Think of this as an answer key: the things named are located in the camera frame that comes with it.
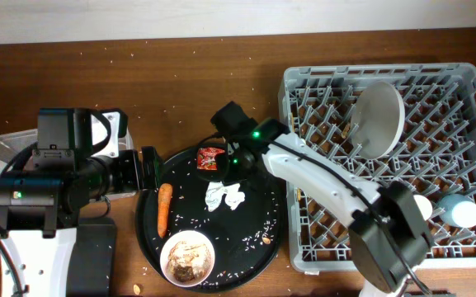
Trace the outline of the white cup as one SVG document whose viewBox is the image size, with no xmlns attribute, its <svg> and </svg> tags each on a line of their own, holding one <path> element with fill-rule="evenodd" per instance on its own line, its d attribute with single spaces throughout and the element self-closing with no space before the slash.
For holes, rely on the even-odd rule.
<svg viewBox="0 0 476 297">
<path fill-rule="evenodd" d="M 413 198 L 422 214 L 423 219 L 425 221 L 429 220 L 433 212 L 431 202 L 425 196 L 422 195 L 414 195 Z"/>
</svg>

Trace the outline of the grey round plate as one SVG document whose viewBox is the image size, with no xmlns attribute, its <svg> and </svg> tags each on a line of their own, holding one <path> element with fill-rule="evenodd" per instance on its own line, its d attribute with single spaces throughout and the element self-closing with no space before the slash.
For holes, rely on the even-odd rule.
<svg viewBox="0 0 476 297">
<path fill-rule="evenodd" d="M 361 146 L 362 158 L 377 159 L 390 153 L 398 143 L 405 122 L 405 107 L 398 90 L 388 82 L 375 82 L 357 98 L 351 116 L 354 147 Z"/>
</svg>

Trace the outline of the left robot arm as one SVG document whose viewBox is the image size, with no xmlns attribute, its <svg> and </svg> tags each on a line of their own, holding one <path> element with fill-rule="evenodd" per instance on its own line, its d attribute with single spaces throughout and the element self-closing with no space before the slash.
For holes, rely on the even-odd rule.
<svg viewBox="0 0 476 297">
<path fill-rule="evenodd" d="M 116 226 L 80 215 L 94 202 L 153 190 L 153 147 L 119 149 L 123 111 L 43 109 L 37 137 L 0 171 L 0 296 L 107 296 Z"/>
</svg>

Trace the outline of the orange carrot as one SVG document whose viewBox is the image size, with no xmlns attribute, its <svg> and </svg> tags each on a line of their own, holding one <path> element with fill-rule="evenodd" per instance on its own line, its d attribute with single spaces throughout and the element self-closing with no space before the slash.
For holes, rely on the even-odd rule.
<svg viewBox="0 0 476 297">
<path fill-rule="evenodd" d="M 163 183 L 158 190 L 158 236 L 163 238 L 167 232 L 169 207 L 172 199 L 173 186 Z"/>
</svg>

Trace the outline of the red snack wrapper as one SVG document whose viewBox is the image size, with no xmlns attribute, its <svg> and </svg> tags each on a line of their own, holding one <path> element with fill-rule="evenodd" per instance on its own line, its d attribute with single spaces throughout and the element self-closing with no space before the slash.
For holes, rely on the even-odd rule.
<svg viewBox="0 0 476 297">
<path fill-rule="evenodd" d="M 218 165 L 216 158 L 224 155 L 225 151 L 216 147 L 199 148 L 196 155 L 197 169 L 202 171 L 217 171 Z"/>
</svg>

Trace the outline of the white bowl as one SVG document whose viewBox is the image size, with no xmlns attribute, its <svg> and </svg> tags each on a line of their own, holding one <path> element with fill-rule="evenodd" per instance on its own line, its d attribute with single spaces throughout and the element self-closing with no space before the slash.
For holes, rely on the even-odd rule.
<svg viewBox="0 0 476 297">
<path fill-rule="evenodd" d="M 213 243 L 195 230 L 181 231 L 172 235 L 163 245 L 160 268 L 172 284 L 192 288 L 205 281 L 214 269 Z"/>
</svg>

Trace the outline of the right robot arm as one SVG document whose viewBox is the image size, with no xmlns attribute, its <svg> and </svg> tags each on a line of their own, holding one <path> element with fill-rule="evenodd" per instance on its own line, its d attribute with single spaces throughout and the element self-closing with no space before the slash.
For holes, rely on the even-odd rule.
<svg viewBox="0 0 476 297">
<path fill-rule="evenodd" d="M 430 296 L 415 270 L 434 243 L 410 189 L 358 177 L 313 151 L 276 119 L 256 122 L 231 101 L 210 120 L 232 148 L 217 160 L 242 177 L 264 171 L 304 192 L 348 232 L 351 259 L 364 276 L 363 296 L 401 296 L 409 283 Z"/>
</svg>

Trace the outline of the light blue cup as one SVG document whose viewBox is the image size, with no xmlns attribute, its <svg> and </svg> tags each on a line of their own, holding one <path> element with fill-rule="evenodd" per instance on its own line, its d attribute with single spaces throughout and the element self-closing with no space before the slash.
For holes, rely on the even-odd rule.
<svg viewBox="0 0 476 297">
<path fill-rule="evenodd" d="M 445 224 L 456 228 L 472 228 L 476 225 L 476 204 L 466 196 L 444 196 L 437 206 L 444 210 L 440 217 Z"/>
</svg>

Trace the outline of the white tissue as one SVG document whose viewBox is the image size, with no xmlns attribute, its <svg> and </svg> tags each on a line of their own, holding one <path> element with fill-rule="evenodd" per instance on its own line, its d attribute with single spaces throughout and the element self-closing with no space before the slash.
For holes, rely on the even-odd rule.
<svg viewBox="0 0 476 297">
<path fill-rule="evenodd" d="M 216 210 L 224 202 L 231 210 L 236 210 L 245 201 L 245 193 L 240 184 L 225 186 L 222 182 L 210 182 L 205 193 L 205 204 L 209 212 Z"/>
</svg>

